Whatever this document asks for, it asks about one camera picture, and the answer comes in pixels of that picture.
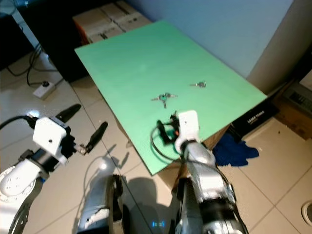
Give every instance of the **green board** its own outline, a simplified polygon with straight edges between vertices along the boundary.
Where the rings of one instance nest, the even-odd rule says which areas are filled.
[[[98,89],[128,134],[151,174],[170,162],[150,144],[156,121],[196,110],[205,140],[256,106],[266,96],[170,24],[159,21],[76,49]],[[206,81],[206,88],[190,86]],[[151,101],[160,94],[178,95]],[[173,146],[155,143],[178,158]]]

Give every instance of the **power strip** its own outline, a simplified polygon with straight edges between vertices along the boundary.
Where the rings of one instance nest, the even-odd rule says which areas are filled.
[[[45,100],[55,90],[55,85],[51,82],[44,81],[42,85],[33,92],[36,97]]]

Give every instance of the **white tile floor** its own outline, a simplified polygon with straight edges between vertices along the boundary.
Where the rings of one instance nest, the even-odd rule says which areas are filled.
[[[37,67],[51,68],[42,54]],[[10,67],[18,72],[28,65],[28,56]],[[32,81],[57,81],[59,73],[32,72]],[[65,167],[59,167],[45,182],[34,201],[25,234],[71,234],[75,230],[79,204],[88,182],[97,175],[123,175],[123,200],[129,207],[132,233],[166,233],[167,228],[152,229],[153,221],[168,224],[173,216],[172,195],[157,175],[150,176],[141,158],[130,147],[127,137],[92,80],[87,77],[72,84],[63,81],[45,101],[36,99],[34,88],[25,77],[15,78],[7,71],[0,74],[0,122],[17,114],[37,111],[40,116],[52,115],[74,104],[83,108],[68,122],[77,142],[87,142],[103,121],[109,127],[102,142],[88,156],[74,155]],[[241,216],[251,234],[310,234],[312,227],[301,218],[301,206],[312,200],[312,140],[304,141],[286,126],[271,119],[246,138],[256,147],[260,157],[249,160],[241,168],[221,170],[233,183]],[[0,131],[1,170],[14,164],[26,149],[35,149],[32,131],[22,121]],[[100,171],[105,163],[107,169]]]

